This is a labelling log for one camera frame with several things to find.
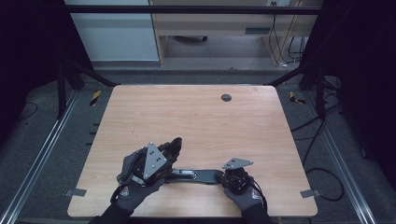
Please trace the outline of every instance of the wooden table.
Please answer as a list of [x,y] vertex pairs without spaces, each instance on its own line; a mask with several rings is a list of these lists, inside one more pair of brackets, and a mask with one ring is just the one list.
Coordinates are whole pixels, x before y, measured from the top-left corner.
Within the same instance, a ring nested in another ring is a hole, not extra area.
[[[221,95],[232,96],[230,102]],[[118,186],[122,160],[153,142],[183,138],[178,169],[219,169],[230,158],[254,161],[246,171],[262,187],[272,217],[312,217],[309,189],[276,89],[269,86],[118,86],[112,92],[74,196],[71,217],[102,215]],[[166,184],[135,217],[240,217],[221,185]]]

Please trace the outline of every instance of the metal bar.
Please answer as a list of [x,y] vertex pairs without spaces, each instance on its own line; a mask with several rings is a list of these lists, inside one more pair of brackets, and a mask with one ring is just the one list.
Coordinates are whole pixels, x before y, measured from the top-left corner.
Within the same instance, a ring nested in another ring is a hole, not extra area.
[[23,208],[27,198],[29,197],[33,186],[35,185],[35,182],[37,181],[47,161],[47,158],[50,156],[50,153],[56,141],[58,140],[58,137],[62,129],[64,128],[64,125],[66,124],[71,111],[73,110],[76,99],[78,98],[78,94],[79,91],[74,91],[73,94],[70,96],[69,101],[67,102],[67,108],[64,111],[64,115],[60,119],[56,120],[43,147],[38,152],[37,157],[35,158],[32,166],[30,167],[29,172],[23,179],[20,188],[18,189],[11,203],[8,205],[6,211],[1,216],[0,223],[13,224],[17,220],[21,209]]
[[50,6],[42,9],[61,10],[69,13],[169,13],[169,14],[276,14],[321,15],[340,12],[323,7],[228,7],[228,6]]
[[[317,115],[316,109],[314,107],[315,100],[309,94],[305,94],[305,99],[307,99],[308,104],[314,115]],[[332,162],[340,175],[340,179],[344,183],[346,188],[346,192],[349,196],[352,205],[355,208],[356,214],[358,215],[361,223],[363,224],[375,224],[375,217],[364,199],[363,194],[361,193],[361,189],[359,188],[358,183],[353,177],[352,173],[349,171],[346,162],[344,161],[337,145],[332,139],[332,134],[329,129],[324,127],[323,136],[327,143],[330,157],[332,158]]]

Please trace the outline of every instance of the floor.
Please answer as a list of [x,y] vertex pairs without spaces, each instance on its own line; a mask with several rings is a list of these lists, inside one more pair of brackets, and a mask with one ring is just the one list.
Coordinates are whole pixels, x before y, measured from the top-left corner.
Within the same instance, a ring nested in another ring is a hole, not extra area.
[[[291,51],[298,51],[295,41]],[[137,66],[134,70],[114,70],[105,67],[97,72],[122,84],[253,84],[269,83],[286,74],[294,66],[273,66],[259,37],[210,36],[206,42],[198,38],[173,37],[169,41],[163,66]],[[16,223],[86,223],[88,217],[70,217],[67,206],[70,198],[66,189],[73,189],[90,151],[97,124],[106,108],[112,89],[83,76],[83,91],[67,91],[74,99],[68,120],[61,126],[56,143],[35,174],[29,173],[37,164],[37,155],[48,145],[47,137],[57,124],[56,83],[49,83],[30,92],[28,103],[15,124],[13,134],[0,151],[0,212],[5,214],[15,195],[26,192],[14,212]],[[290,128],[295,128],[316,116],[314,91],[301,91],[296,77],[277,87],[279,99]],[[95,106],[89,106],[95,91],[102,94]],[[290,92],[300,104],[290,100]],[[306,217],[274,217],[275,223],[396,223],[396,192],[382,175],[375,161],[364,159],[354,133],[350,130],[338,105],[336,94],[325,93],[328,111],[324,129],[319,132],[306,159],[305,170],[319,168],[307,175],[312,189],[325,197],[317,197],[318,214]],[[292,132],[301,159],[309,149],[319,122]],[[33,185],[26,184],[27,178]],[[213,220],[201,220],[210,223]],[[136,219],[137,223],[148,223]],[[150,220],[149,223],[163,223]]]

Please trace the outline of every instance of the gloved hand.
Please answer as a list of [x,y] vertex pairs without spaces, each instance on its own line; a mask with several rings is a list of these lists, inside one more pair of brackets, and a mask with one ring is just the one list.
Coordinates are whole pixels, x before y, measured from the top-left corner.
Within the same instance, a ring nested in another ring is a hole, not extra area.
[[228,188],[224,188],[225,195],[236,203],[241,212],[256,204],[262,204],[264,211],[267,211],[267,202],[260,193],[253,187],[248,187],[242,194],[235,195]]
[[[128,174],[138,152],[139,150],[124,158],[121,174]],[[116,200],[116,205],[132,213],[147,196],[155,191],[158,191],[164,182],[164,179],[160,179],[152,186],[142,187],[136,182],[130,181],[128,186],[125,186],[120,190]]]

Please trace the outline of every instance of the black glove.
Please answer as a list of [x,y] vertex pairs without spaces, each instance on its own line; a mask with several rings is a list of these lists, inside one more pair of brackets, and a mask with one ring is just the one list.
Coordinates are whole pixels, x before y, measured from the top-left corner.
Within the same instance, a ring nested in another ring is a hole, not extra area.
[[263,199],[260,193],[251,186],[249,186],[242,194],[233,194],[228,188],[224,188],[224,193],[229,199],[233,200],[242,212],[257,204],[261,204],[264,211],[267,211],[267,202],[265,201],[265,198]]
[[[139,150],[124,158],[121,171],[122,174],[128,174],[138,152]],[[132,213],[147,196],[160,189],[160,186],[162,186],[164,182],[164,179],[160,179],[152,186],[142,187],[136,182],[130,181],[128,186],[121,187],[116,205]]]

